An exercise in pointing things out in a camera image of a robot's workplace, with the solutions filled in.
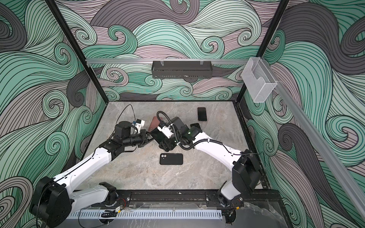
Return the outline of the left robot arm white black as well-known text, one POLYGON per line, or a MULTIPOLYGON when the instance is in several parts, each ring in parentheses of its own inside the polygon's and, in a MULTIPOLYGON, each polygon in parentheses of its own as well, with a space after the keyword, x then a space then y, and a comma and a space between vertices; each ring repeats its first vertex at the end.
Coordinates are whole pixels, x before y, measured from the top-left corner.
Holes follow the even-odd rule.
POLYGON ((143 147, 151 140, 145 129, 138 130, 131 122, 122 121, 115 132, 95 151, 73 167, 53 178, 44 177, 36 185, 29 212, 48 227, 60 225, 69 214, 93 204, 113 206, 118 200, 116 187, 101 182, 99 185, 76 191, 76 188, 104 165, 124 153, 127 147, 143 147))

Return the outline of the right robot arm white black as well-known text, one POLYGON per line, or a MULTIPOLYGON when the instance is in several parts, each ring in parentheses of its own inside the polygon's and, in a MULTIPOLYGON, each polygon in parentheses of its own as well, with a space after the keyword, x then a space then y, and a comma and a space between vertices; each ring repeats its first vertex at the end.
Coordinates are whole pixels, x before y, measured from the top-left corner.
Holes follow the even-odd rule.
POLYGON ((156 141, 165 152, 179 146, 185 151, 196 149, 213 157, 232 171, 231 180, 220 188, 220 195, 225 200, 232 200, 238 195, 251 195, 262 177, 262 169, 255 153, 250 150, 233 149, 223 142, 208 136, 201 128, 188 127, 180 118, 157 116, 158 127, 156 141))

